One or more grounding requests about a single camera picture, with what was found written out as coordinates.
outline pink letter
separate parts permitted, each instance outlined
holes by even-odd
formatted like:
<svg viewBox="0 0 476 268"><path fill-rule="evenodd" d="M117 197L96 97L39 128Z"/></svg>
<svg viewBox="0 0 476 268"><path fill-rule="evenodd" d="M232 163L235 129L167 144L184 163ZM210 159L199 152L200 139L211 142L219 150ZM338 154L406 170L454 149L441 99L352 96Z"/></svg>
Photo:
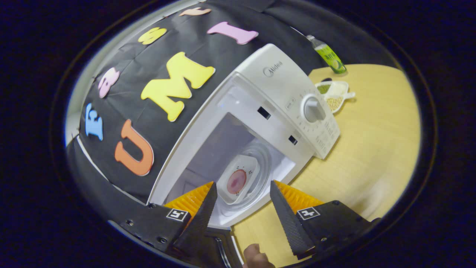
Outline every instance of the pink letter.
<svg viewBox="0 0 476 268"><path fill-rule="evenodd" d="M119 78L119 71L116 72L116 69L112 67L109 69L99 81L98 89L99 89L99 98L104 98L106 94L109 92L111 86L118 80Z"/></svg>
<svg viewBox="0 0 476 268"><path fill-rule="evenodd" d="M207 31L207 33L221 33L223 35L229 36L235 39L238 45L244 45L258 36L257 31L245 31L243 29L228 25L228 22L226 21L220 22L219 24L213 26Z"/></svg>

